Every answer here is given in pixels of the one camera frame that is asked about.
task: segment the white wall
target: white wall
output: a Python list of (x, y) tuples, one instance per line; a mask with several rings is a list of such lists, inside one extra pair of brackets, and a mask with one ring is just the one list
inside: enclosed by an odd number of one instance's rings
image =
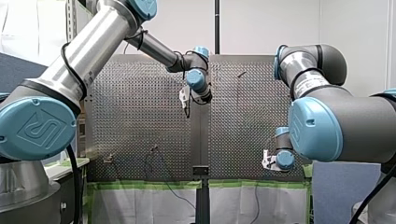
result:
[(320, 41), (345, 56), (345, 87), (367, 96), (388, 86), (389, 2), (320, 0)]
[(221, 0), (222, 54), (275, 54), (319, 42), (319, 0)]
[[(203, 45), (213, 52), (214, 15), (214, 0), (159, 0), (157, 16), (143, 26), (174, 50)], [(318, 0), (220, 1), (222, 54), (274, 54), (281, 44), (316, 44), (318, 27)], [(136, 50), (129, 47), (127, 53)]]

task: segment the metal frame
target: metal frame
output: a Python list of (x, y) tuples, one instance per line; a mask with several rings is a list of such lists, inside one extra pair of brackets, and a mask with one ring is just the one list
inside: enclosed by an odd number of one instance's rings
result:
[(77, 0), (67, 0), (67, 2), (66, 2), (67, 42), (72, 41), (77, 35), (76, 1)]
[[(116, 56), (116, 58), (120, 59), (122, 62), (125, 63), (134, 63), (134, 62), (144, 62), (144, 63), (150, 63), (152, 64), (152, 60), (149, 58), (146, 58), (142, 55), (120, 55), (120, 56)], [(219, 86), (219, 84), (222, 84), (222, 81), (227, 82), (228, 84), (233, 83), (233, 81), (238, 80), (238, 86), (232, 86), (233, 88), (239, 87), (239, 85), (249, 85), (249, 87), (252, 87), (251, 85), (258, 85), (257, 87), (260, 87), (261, 84), (261, 77), (259, 77), (258, 79), (254, 79), (252, 80), (253, 84), (251, 84), (251, 81), (247, 80), (247, 77), (251, 77), (251, 76), (257, 76), (260, 74), (265, 74), (265, 78), (266, 80), (272, 80), (272, 77), (268, 77), (268, 73), (269, 70), (272, 69), (272, 67), (269, 66), (269, 64), (272, 64), (273, 61), (273, 56), (243, 56), (243, 58), (241, 57), (237, 57), (237, 56), (218, 56), (218, 55), (214, 55), (211, 56), (211, 62), (212, 64), (210, 65), (211, 68), (211, 73), (212, 73), (212, 88), (214, 88), (214, 90), (216, 91), (216, 88), (222, 88), (223, 90), (227, 90), (227, 91), (223, 91), (221, 93), (222, 99), (217, 99), (216, 93), (215, 93), (215, 97), (212, 101), (212, 105), (196, 105), (196, 104), (192, 104), (191, 105), (191, 119), (190, 119), (190, 126), (191, 126), (191, 133), (190, 133), (190, 145), (191, 145), (191, 169), (192, 169), (192, 179), (193, 180), (201, 180), (202, 181), (202, 188), (198, 189), (196, 191), (196, 223), (200, 224), (200, 223), (205, 223), (208, 224), (210, 223), (210, 201), (209, 201), (209, 187), (208, 187), (208, 180), (209, 178), (219, 178), (218, 176), (210, 176), (213, 168), (216, 169), (216, 167), (218, 167), (216, 164), (213, 164), (214, 161), (211, 161), (210, 157), (211, 157), (211, 153), (209, 150), (211, 150), (211, 148), (213, 146), (210, 146), (211, 144), (211, 134), (213, 134), (211, 132), (211, 129), (214, 127), (214, 125), (218, 125), (219, 122), (221, 122), (221, 119), (215, 119), (213, 120), (213, 108), (211, 106), (215, 105), (215, 104), (219, 104), (221, 103), (221, 100), (227, 99), (227, 97), (230, 97), (230, 99), (233, 99), (234, 95), (236, 94), (236, 92), (233, 92), (233, 89), (230, 89), (230, 91), (227, 89), (228, 86)], [(225, 64), (223, 66), (223, 71), (220, 71), (219, 69), (221, 69), (221, 65), (219, 67), (218, 66), (218, 62), (231, 62), (231, 66), (228, 66), (227, 64)], [(264, 68), (260, 68), (259, 70), (255, 70), (255, 66), (259, 66), (260, 67), (260, 63), (266, 63), (266, 67), (265, 70)], [(225, 73), (232, 73), (232, 76), (235, 76), (235, 78), (240, 78), (240, 79), (227, 79), (222, 77), (222, 74)], [(282, 103), (280, 105), (275, 105), (275, 106), (280, 106), (282, 107), (281, 110), (275, 110), (275, 112), (277, 114), (273, 115), (273, 111), (267, 111), (265, 110), (264, 112), (268, 113), (268, 114), (264, 114), (264, 116), (269, 116), (269, 113), (271, 113), (271, 117), (268, 119), (272, 119), (275, 120), (275, 123), (272, 123), (272, 125), (276, 126), (280, 126), (280, 125), (285, 125), (286, 124), (286, 117), (285, 114), (287, 113), (287, 105), (290, 103), (289, 101), (289, 92), (287, 91), (287, 88), (283, 85), (283, 83), (279, 82), (279, 83), (274, 83), (274, 85), (270, 85), (270, 88), (274, 88), (275, 92), (273, 92), (274, 90), (268, 90), (270, 91), (274, 96), (271, 97), (281, 97), (282, 99), (285, 99), (284, 102), (282, 101)], [(244, 88), (240, 87), (240, 88), (236, 88), (238, 91), (243, 91)], [(92, 107), (92, 101), (94, 101), (94, 96), (92, 98), (93, 95), (93, 91), (91, 90), (91, 92), (88, 94), (88, 97), (85, 101), (86, 103), (86, 109), (88, 112), (93, 111), (93, 107)], [(242, 92), (239, 92), (238, 94), (240, 94), (242, 97), (247, 97), (250, 94), (253, 94), (254, 96), (255, 91), (253, 92), (249, 92), (248, 94), (243, 94)], [(233, 105), (251, 105), (252, 102), (247, 100), (246, 102), (242, 102), (242, 103), (235, 103), (234, 102), (230, 102), (233, 103)], [(265, 136), (262, 136), (262, 134), (257, 135), (259, 139), (259, 141), (257, 142), (258, 145), (263, 146), (263, 142), (265, 141), (265, 138), (267, 135), (269, 136), (273, 136), (273, 133), (275, 132), (275, 127), (271, 126), (271, 130), (265, 130), (266, 134)], [(91, 132), (90, 130), (92, 130), (92, 120), (90, 119), (90, 117), (87, 117), (86, 120), (86, 128), (87, 128), (87, 149), (90, 150), (90, 146), (88, 144), (89, 139), (93, 138), (94, 133)], [(256, 150), (257, 154), (260, 154), (260, 152), (257, 150), (257, 148), (255, 147), (252, 150)], [(95, 155), (95, 151), (91, 151), (91, 155), (90, 155), (90, 151), (87, 152), (87, 156), (91, 157), (91, 158), (98, 158), (97, 155)], [(261, 159), (262, 157), (258, 157), (255, 158), (255, 160), (257, 159), (257, 164), (260, 165), (261, 164)], [(272, 180), (283, 180), (283, 181), (302, 181), (304, 180), (303, 177), (301, 176), (295, 176), (295, 177), (290, 177), (288, 176), (288, 174), (279, 174), (279, 173), (266, 173), (266, 172), (270, 172), (270, 171), (262, 171), (262, 173), (264, 174), (265, 179), (272, 179)], [(240, 178), (250, 178), (250, 179), (262, 179), (263, 176), (262, 175), (246, 175), (246, 176), (239, 176)]]

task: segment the green tape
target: green tape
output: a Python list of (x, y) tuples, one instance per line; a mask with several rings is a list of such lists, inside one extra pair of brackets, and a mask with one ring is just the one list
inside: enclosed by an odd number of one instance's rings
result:
[(306, 224), (311, 223), (311, 194), (312, 194), (312, 183), (307, 181), (306, 184)]
[(89, 183), (88, 188), (92, 190), (101, 189), (200, 189), (201, 181), (180, 181), (180, 182), (149, 182), (141, 180), (121, 180), (116, 182)]
[(274, 189), (306, 189), (305, 182), (278, 182), (270, 180), (209, 180), (211, 189), (239, 188), (243, 186), (274, 188)]
[(303, 165), (303, 169), (304, 169), (305, 177), (312, 178), (312, 174), (314, 171), (314, 165), (313, 164)]

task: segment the black cable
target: black cable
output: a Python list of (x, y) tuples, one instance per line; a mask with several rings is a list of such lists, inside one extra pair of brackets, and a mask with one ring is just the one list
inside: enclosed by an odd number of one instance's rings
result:
[(198, 104), (198, 105), (208, 105), (208, 104), (209, 104), (208, 102), (202, 104), (202, 103), (199, 103), (198, 101), (196, 101), (196, 100), (192, 97), (192, 89), (191, 89), (191, 88), (190, 88), (190, 98), (191, 98), (196, 104)]
[(125, 46), (125, 49), (124, 49), (124, 54), (126, 53), (126, 50), (128, 49), (128, 47), (129, 47), (129, 43), (126, 43), (126, 46)]
[(390, 169), (389, 173), (385, 175), (385, 177), (379, 182), (378, 185), (375, 186), (373, 191), (370, 192), (369, 195), (364, 199), (364, 201), (361, 203), (361, 206), (359, 206), (358, 210), (356, 211), (355, 215), (353, 216), (352, 219), (350, 219), (349, 224), (356, 224), (358, 223), (359, 216), (363, 212), (364, 208), (369, 204), (369, 202), (375, 197), (375, 195), (387, 185), (387, 183), (393, 178), (393, 176), (396, 175), (396, 163), (392, 166)]
[(66, 66), (67, 71), (69, 71), (69, 73), (75, 77), (78, 82), (79, 82), (79, 86), (81, 87), (82, 90), (82, 96), (80, 100), (83, 100), (86, 96), (87, 96), (87, 87), (85, 86), (85, 82), (81, 79), (81, 77), (77, 74), (76, 70), (74, 70), (74, 68), (72, 66), (70, 66), (69, 61), (66, 58), (66, 48), (70, 43), (65, 43), (62, 48), (61, 48), (61, 56), (64, 59), (64, 65)]
[[(265, 141), (265, 145), (266, 145), (266, 147), (267, 147), (267, 149), (269, 149), (269, 143), (270, 143), (270, 141), (271, 140), (273, 140), (274, 139), (274, 137), (270, 137), (270, 138), (268, 138), (266, 141)], [(254, 196), (255, 196), (255, 198), (256, 198), (256, 204), (257, 204), (257, 213), (256, 213), (256, 216), (254, 217), (254, 219), (250, 222), (250, 224), (254, 224), (256, 221), (257, 221), (257, 219), (259, 218), (259, 216), (260, 216), (260, 212), (261, 212), (261, 209), (260, 209), (260, 202), (259, 202), (259, 196), (257, 195), (257, 188), (258, 188), (258, 186), (259, 186), (259, 181), (257, 181), (257, 183), (256, 183), (256, 187), (255, 187), (255, 189), (254, 189)]]
[(186, 51), (185, 55), (188, 55), (188, 54), (196, 54), (196, 55), (198, 55), (198, 57), (200, 57), (205, 62), (205, 65), (206, 65), (206, 69), (200, 68), (200, 67), (193, 67), (193, 68), (199, 68), (199, 69), (202, 69), (202, 70), (205, 70), (205, 71), (209, 70), (209, 62), (207, 61), (207, 58), (204, 55), (202, 55), (202, 54), (200, 54), (198, 52), (195, 52), (193, 50)]
[(0, 95), (0, 103), (2, 103), (3, 101), (5, 101), (5, 100), (7, 99), (8, 96), (9, 96), (9, 93)]
[[(170, 171), (169, 171), (168, 166), (167, 166), (167, 164), (166, 164), (166, 162), (165, 162), (165, 159), (163, 158), (162, 153), (161, 153), (160, 151), (158, 151), (158, 150), (157, 150), (157, 152), (160, 153), (160, 157), (161, 157), (161, 160), (162, 160), (162, 162), (163, 162), (163, 166), (165, 167), (166, 173), (168, 173), (168, 175), (169, 175), (170, 178), (172, 179), (172, 176), (170, 175)], [(165, 182), (166, 186), (168, 186), (168, 188), (169, 188), (169, 189), (172, 191), (172, 193), (175, 195), (175, 197), (179, 198), (180, 200), (185, 201), (185, 202), (188, 203), (194, 210), (196, 210), (195, 206), (194, 206), (189, 200), (187, 200), (186, 198), (183, 198), (183, 197), (181, 197), (181, 196), (178, 196), (178, 195), (172, 190), (171, 186), (169, 186), (168, 182), (166, 181), (166, 178), (164, 179), (164, 182)]]
[[(133, 39), (133, 38), (135, 38), (135, 37), (137, 37), (137, 36), (139, 36), (139, 35), (142, 35), (142, 36), (140, 37), (140, 42), (139, 42), (139, 45), (137, 46), (137, 50), (140, 50), (140, 48), (142, 47), (142, 44), (143, 44), (143, 34), (147, 34), (147, 33), (149, 32), (148, 30), (143, 30), (142, 27), (140, 27), (140, 28), (142, 29), (141, 32), (139, 32), (139, 33), (136, 34), (136, 35), (133, 35), (133, 36), (130, 36), (130, 37), (126, 37), (126, 38), (124, 39), (125, 41), (128, 41), (128, 40)], [(126, 53), (126, 50), (128, 49), (128, 47), (129, 47), (129, 43), (126, 44), (123, 54)]]
[(259, 202), (259, 196), (257, 196), (257, 187), (259, 186), (259, 182), (256, 183), (256, 187), (254, 189), (254, 197), (256, 198), (256, 204), (257, 204), (257, 213), (254, 219), (250, 222), (250, 224), (253, 224), (257, 221), (260, 215), (260, 202)]
[[(162, 161), (162, 163), (163, 163), (163, 168), (164, 168), (164, 170), (165, 170), (166, 173), (169, 175), (169, 178), (170, 178), (171, 180), (173, 180), (172, 175), (171, 175), (171, 172), (170, 172), (170, 170), (169, 170), (169, 167), (167, 166), (167, 163), (166, 163), (165, 158), (164, 158), (163, 154), (161, 153), (161, 151), (158, 150), (158, 148), (154, 147), (154, 148), (151, 149), (151, 151), (148, 153), (148, 155), (153, 155), (153, 154), (155, 154), (155, 153), (158, 153), (158, 154), (160, 155), (160, 159), (161, 159), (161, 161)], [(166, 179), (166, 176), (164, 176), (163, 179), (164, 179), (163, 182), (165, 182), (166, 186), (169, 188), (169, 190), (171, 190), (171, 192), (173, 193), (173, 195), (175, 195), (175, 197), (179, 198), (180, 200), (185, 201), (185, 202), (188, 203), (194, 210), (196, 210), (195, 206), (194, 206), (188, 199), (183, 198), (183, 197), (177, 195), (177, 194), (174, 192), (174, 190), (173, 190), (173, 189), (171, 188), (171, 186), (169, 185), (169, 183), (168, 183), (168, 181), (167, 181), (167, 179)]]
[(80, 184), (79, 184), (79, 171), (77, 166), (77, 160), (73, 152), (72, 146), (67, 146), (66, 148), (67, 154), (70, 158), (70, 163), (72, 164), (72, 171), (73, 171), (73, 180), (74, 180), (74, 189), (75, 189), (75, 211), (74, 211), (74, 221), (73, 223), (79, 224), (79, 215), (80, 215), (80, 206), (81, 206), (81, 199), (80, 199)]

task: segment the black stand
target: black stand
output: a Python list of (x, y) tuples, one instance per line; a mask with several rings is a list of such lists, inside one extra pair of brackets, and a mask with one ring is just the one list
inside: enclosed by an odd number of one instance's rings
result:
[(195, 224), (210, 224), (209, 199), (209, 138), (210, 105), (191, 106), (191, 164), (192, 176), (202, 182), (202, 187), (196, 191)]
[(196, 192), (195, 223), (210, 223), (210, 199), (209, 199), (209, 168), (208, 166), (194, 166), (193, 174), (199, 176), (202, 187)]

